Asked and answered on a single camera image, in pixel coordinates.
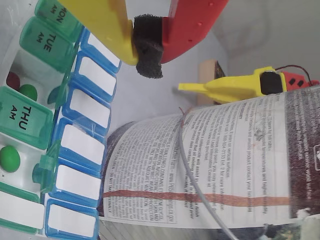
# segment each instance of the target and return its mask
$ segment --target cardboard box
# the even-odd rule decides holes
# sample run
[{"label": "cardboard box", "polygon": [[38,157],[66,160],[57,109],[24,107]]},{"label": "cardboard box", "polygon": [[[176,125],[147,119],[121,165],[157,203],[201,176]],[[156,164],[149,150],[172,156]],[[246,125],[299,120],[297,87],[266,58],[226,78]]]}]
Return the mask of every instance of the cardboard box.
[{"label": "cardboard box", "polygon": [[[198,82],[200,84],[205,84],[213,79],[218,79],[225,76],[226,75],[224,71],[221,69],[218,61],[215,59],[203,61],[198,66]],[[196,104],[199,106],[217,103],[210,97],[198,93],[196,98]]]}]

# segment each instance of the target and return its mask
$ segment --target red stripe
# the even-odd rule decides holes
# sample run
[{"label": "red stripe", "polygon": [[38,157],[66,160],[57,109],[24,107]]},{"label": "red stripe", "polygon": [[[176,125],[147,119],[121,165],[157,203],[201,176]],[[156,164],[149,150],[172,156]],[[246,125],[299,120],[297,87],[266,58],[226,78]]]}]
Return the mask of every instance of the red stripe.
[{"label": "red stripe", "polygon": [[[216,193],[205,193],[206,199],[210,203],[224,204],[234,207],[258,207],[258,206],[284,206],[290,204],[289,197],[266,196],[266,197],[242,197]],[[196,193],[178,192],[151,192],[151,191],[131,191],[117,190],[103,193],[104,198],[108,197],[130,197],[163,200],[179,200],[200,203],[201,199]]]}]

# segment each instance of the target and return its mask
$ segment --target pill organizer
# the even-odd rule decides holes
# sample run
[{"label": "pill organizer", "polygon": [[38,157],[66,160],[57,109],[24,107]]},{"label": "pill organizer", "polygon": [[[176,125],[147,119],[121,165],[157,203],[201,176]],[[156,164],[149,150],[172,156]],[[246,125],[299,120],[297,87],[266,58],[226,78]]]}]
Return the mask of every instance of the pill organizer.
[{"label": "pill organizer", "polygon": [[0,59],[0,226],[96,240],[121,61],[57,0],[33,3]]}]

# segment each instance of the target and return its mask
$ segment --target white wall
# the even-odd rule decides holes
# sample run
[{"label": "white wall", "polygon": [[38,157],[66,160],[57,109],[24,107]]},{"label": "white wall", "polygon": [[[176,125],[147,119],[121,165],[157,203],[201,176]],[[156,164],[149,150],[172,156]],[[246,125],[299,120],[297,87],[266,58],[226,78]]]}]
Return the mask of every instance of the white wall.
[{"label": "white wall", "polygon": [[213,29],[230,75],[295,64],[320,80],[319,26],[319,0],[229,0]]}]

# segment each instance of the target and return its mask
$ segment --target product label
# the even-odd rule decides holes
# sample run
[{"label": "product label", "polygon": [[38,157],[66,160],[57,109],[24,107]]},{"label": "product label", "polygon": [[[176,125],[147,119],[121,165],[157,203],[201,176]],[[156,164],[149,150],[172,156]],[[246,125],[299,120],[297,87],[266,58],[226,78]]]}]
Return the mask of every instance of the product label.
[{"label": "product label", "polygon": [[[310,93],[314,96],[308,100]],[[318,94],[320,90],[315,87],[188,113],[182,135],[187,161],[212,208],[229,228],[291,223],[298,210],[311,207],[312,200],[316,206],[314,189],[320,178],[316,170],[311,171],[305,156],[319,161],[313,152],[320,155],[315,120],[320,107],[311,102]],[[307,118],[296,116],[301,114],[308,114]],[[106,220],[158,227],[219,228],[180,159],[177,133],[181,117],[144,120],[126,125],[109,137],[99,206]],[[303,125],[307,119],[309,126]],[[307,142],[313,141],[308,147],[304,145],[305,133],[313,136],[305,136]],[[305,200],[310,191],[308,202]],[[312,208],[312,214],[318,212]]]},{"label": "product label", "polygon": [[320,214],[320,90],[288,92],[286,104],[290,214],[305,208]]}]

